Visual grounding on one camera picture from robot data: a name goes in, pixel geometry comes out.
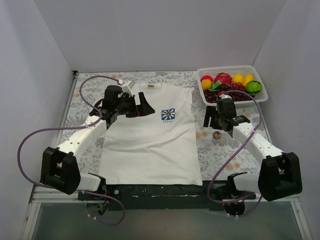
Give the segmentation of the white plastic basket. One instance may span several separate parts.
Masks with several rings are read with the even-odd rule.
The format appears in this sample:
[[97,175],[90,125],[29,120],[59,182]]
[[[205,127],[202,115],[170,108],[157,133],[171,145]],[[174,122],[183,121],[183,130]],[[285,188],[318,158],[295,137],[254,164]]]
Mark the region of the white plastic basket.
[[253,66],[238,65],[200,68],[196,72],[197,83],[203,102],[215,106],[219,94],[229,91],[235,106],[258,103],[268,99],[267,90]]

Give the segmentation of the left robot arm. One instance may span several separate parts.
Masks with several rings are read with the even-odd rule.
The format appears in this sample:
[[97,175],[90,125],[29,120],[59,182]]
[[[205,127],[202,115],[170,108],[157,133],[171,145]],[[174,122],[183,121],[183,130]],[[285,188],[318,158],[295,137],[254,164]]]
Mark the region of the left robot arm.
[[136,104],[130,87],[109,85],[81,128],[56,148],[48,147],[43,152],[40,183],[67,195],[89,191],[95,200],[103,199],[107,193],[103,185],[105,179],[93,173],[80,172],[77,160],[119,116],[136,118],[155,113],[143,92],[139,92],[138,97],[139,104]]

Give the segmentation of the red yellow toy apple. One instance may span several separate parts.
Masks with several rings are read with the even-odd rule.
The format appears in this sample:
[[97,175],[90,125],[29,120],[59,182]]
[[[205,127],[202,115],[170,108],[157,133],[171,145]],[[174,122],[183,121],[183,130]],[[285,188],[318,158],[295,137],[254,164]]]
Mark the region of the red yellow toy apple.
[[212,87],[214,79],[210,75],[204,75],[200,79],[201,87],[204,91],[209,90]]

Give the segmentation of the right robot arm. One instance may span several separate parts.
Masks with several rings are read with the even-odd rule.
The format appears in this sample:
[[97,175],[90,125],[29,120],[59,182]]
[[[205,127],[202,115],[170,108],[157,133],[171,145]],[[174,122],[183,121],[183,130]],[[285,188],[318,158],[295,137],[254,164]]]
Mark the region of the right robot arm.
[[216,106],[207,106],[203,126],[228,133],[260,164],[258,174],[241,172],[228,176],[226,192],[230,198],[237,199],[248,192],[271,202],[302,192],[298,156],[285,153],[257,133],[247,117],[237,114],[231,98],[220,98]]

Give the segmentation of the red dragon fruit toy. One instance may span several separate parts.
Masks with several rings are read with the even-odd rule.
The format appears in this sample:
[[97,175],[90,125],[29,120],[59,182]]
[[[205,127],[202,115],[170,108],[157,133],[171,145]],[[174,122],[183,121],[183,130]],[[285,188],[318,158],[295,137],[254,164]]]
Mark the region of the red dragon fruit toy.
[[214,83],[216,82],[220,82],[221,84],[230,84],[232,82],[232,77],[228,73],[221,72],[214,78]]

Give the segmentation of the round brooch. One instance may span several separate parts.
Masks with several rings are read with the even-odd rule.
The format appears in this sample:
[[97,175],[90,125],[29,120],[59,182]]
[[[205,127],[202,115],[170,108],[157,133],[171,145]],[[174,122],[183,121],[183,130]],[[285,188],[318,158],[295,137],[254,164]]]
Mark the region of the round brooch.
[[215,139],[220,139],[221,136],[222,136],[222,134],[221,134],[219,131],[215,131],[215,132],[213,133],[213,137],[214,137]]

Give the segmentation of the green toy watermelon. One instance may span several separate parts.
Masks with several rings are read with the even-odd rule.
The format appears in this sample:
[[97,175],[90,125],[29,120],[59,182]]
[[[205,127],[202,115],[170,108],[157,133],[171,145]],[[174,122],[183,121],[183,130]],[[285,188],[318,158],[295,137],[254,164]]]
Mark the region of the green toy watermelon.
[[245,91],[251,96],[256,96],[262,89],[262,84],[255,80],[250,81],[245,85]]

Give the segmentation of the yellow toy lemon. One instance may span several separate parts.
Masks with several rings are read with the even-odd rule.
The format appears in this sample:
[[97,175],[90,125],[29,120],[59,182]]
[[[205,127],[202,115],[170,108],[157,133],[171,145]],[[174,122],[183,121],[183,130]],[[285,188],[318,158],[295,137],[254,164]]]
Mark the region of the yellow toy lemon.
[[242,74],[236,74],[236,75],[233,76],[233,78],[232,78],[232,81],[233,81],[234,83],[240,83],[240,84],[242,84],[242,83],[243,83],[243,80],[244,80],[244,77],[243,77]]

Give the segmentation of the yellow toy mango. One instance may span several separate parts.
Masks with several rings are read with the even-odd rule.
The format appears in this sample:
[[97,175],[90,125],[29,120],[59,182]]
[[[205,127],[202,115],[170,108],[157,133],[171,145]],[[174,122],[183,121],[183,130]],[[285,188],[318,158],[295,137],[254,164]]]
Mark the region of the yellow toy mango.
[[252,74],[247,74],[242,80],[242,85],[246,86],[248,83],[252,82],[253,80],[254,80],[254,76]]

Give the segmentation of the white t-shirt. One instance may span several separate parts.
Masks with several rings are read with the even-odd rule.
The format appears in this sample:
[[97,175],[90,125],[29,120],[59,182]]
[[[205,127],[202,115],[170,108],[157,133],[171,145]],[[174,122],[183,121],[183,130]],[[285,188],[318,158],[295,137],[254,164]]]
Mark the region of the white t-shirt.
[[202,184],[191,87],[137,83],[154,109],[148,116],[119,116],[105,133],[99,175],[109,185]]

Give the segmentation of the floral table mat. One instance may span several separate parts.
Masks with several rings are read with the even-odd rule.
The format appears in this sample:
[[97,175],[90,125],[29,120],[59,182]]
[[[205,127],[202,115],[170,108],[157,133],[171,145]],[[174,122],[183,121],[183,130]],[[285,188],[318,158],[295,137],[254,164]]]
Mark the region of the floral table mat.
[[[79,88],[85,79],[96,75],[110,76],[122,81],[134,80],[136,83],[166,82],[175,86],[194,88],[191,111],[196,123],[197,154],[202,180],[211,180],[220,167],[241,146],[227,133],[221,132],[221,138],[215,139],[213,133],[216,130],[203,127],[206,106],[201,98],[196,71],[76,72],[69,94],[64,127],[80,126],[89,115],[88,113],[92,108],[81,99]],[[103,97],[107,85],[111,84],[115,84],[115,82],[106,78],[95,78],[85,83],[82,93],[88,102],[94,104]],[[254,126],[259,123],[259,113],[255,105],[237,108],[237,114],[246,116]],[[80,160],[77,160],[81,172],[99,173],[104,140],[105,134],[100,135],[87,148]],[[226,180],[227,176],[233,173],[258,174],[259,170],[260,167],[255,158],[243,149],[218,175],[217,180]]]

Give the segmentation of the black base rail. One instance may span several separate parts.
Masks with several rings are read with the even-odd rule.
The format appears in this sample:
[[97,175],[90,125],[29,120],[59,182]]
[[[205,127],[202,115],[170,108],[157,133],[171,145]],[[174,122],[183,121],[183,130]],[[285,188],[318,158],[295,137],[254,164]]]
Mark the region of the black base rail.
[[[109,184],[100,187],[98,194],[105,194],[117,199],[124,205],[125,210],[164,210],[164,209],[209,209],[222,211],[222,203],[214,203],[207,197],[209,180],[202,181],[202,185],[155,185],[155,184]],[[233,192],[227,190],[227,181],[215,181],[210,190],[210,197],[217,201],[235,200],[247,197],[256,198],[255,193],[246,191]],[[78,193],[77,200],[104,203],[109,211],[120,211],[122,207],[114,200]]]

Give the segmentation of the purple toy grapes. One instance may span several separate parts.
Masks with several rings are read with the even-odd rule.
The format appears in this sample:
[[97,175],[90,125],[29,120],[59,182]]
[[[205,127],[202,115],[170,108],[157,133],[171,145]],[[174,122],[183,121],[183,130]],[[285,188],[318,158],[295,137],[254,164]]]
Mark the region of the purple toy grapes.
[[216,103],[218,94],[220,92],[227,92],[227,91],[231,91],[228,95],[232,97],[234,102],[239,102],[239,101],[248,101],[251,98],[248,97],[246,94],[244,94],[246,92],[245,87],[240,84],[240,83],[222,83],[217,87],[213,87],[213,90],[204,90],[204,97],[205,100],[208,103]]

